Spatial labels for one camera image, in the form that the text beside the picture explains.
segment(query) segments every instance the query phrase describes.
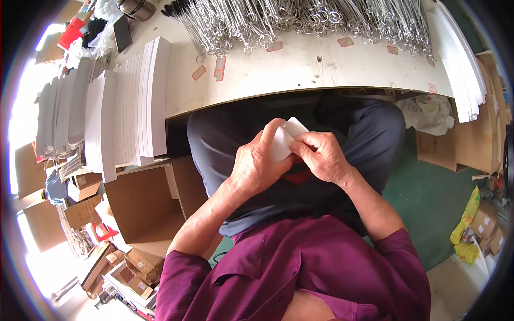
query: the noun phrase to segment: stack of white paper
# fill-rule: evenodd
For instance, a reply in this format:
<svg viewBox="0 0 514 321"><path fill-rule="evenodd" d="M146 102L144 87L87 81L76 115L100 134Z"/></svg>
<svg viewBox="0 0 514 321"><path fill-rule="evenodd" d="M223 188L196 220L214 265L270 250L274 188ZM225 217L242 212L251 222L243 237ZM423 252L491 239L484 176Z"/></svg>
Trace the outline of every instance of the stack of white paper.
<svg viewBox="0 0 514 321"><path fill-rule="evenodd" d="M38 156L68 157L82 144L88 85L104 69L105 59L81 59L77 69L44 86L39 102Z"/></svg>
<svg viewBox="0 0 514 321"><path fill-rule="evenodd" d="M164 100L170 45L161 37L152 40L143 52L89 85L85 156L87 167L102 173L104 182L116 179L116 165L147 165L153 162L154 156L167 152ZM114 77L111 73L116 75L116 87L106 93L106 79ZM104 114L103 108L109 111ZM112 119L106 116L111 112ZM109 122L110 127L94 127L95 119ZM111 149L104 150L109 141Z"/></svg>
<svg viewBox="0 0 514 321"><path fill-rule="evenodd" d="M89 85L84 123L86 165L101 173L104 183L116 179L114 162L114 100L117 75L106 70Z"/></svg>
<svg viewBox="0 0 514 321"><path fill-rule="evenodd" d="M427 12L427 20L455 97L458 120L476 120L479 105L485 103L486 87L473 51L444 4L437 2Z"/></svg>

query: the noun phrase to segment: shirt sleeve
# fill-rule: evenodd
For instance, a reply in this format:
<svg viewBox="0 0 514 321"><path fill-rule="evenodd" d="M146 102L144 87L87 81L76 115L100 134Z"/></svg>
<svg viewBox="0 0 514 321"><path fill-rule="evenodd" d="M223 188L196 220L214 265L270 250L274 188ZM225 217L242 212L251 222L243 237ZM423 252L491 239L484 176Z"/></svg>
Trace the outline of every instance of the shirt sleeve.
<svg viewBox="0 0 514 321"><path fill-rule="evenodd" d="M155 320L182 320L210 271L203 257L171 251L164 259Z"/></svg>
<svg viewBox="0 0 514 321"><path fill-rule="evenodd" d="M388 237L376 241L374 245L407 287L416 293L424 307L425 315L428 317L430 315L430 286L409 233L405 229L400 229Z"/></svg>

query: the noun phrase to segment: black cable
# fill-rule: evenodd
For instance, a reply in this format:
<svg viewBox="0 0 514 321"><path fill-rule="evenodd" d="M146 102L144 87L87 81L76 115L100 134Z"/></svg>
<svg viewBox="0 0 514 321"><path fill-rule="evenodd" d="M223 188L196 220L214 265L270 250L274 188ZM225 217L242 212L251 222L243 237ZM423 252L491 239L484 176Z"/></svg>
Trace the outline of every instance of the black cable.
<svg viewBox="0 0 514 321"><path fill-rule="evenodd" d="M216 254L216 255L214 255L214 256L212 257L212 260L213 260L214 262L216 262L216 263L219 263L219 261L216 261L216 258L217 258L217 257L219 257L219 256L222 256L222 255L225 255L225 254L227 254L227 252L221 252L221 253L218 253L218 254Z"/></svg>

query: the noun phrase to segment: left hand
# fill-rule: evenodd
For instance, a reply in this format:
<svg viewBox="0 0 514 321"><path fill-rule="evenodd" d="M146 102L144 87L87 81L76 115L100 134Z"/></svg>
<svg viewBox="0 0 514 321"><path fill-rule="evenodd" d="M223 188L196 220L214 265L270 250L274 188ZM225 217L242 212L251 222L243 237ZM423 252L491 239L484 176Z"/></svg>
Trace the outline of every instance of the left hand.
<svg viewBox="0 0 514 321"><path fill-rule="evenodd" d="M241 193L249 199L268 189L291 168L293 155L279 163L271 157L275 131L284 122L281 118L273 119L251 142L239 147L234 169L228 178L234 193Z"/></svg>

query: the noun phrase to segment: right hand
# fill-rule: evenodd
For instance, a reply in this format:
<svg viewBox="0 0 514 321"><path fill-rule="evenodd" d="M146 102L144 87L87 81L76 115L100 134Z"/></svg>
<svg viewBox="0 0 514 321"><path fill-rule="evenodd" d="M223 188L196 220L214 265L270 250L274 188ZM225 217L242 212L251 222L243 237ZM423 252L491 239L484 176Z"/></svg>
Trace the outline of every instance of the right hand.
<svg viewBox="0 0 514 321"><path fill-rule="evenodd" d="M353 167L346 161L333 133L311 131L300 134L290 143L289 150L322 181L341 186L352 175Z"/></svg>

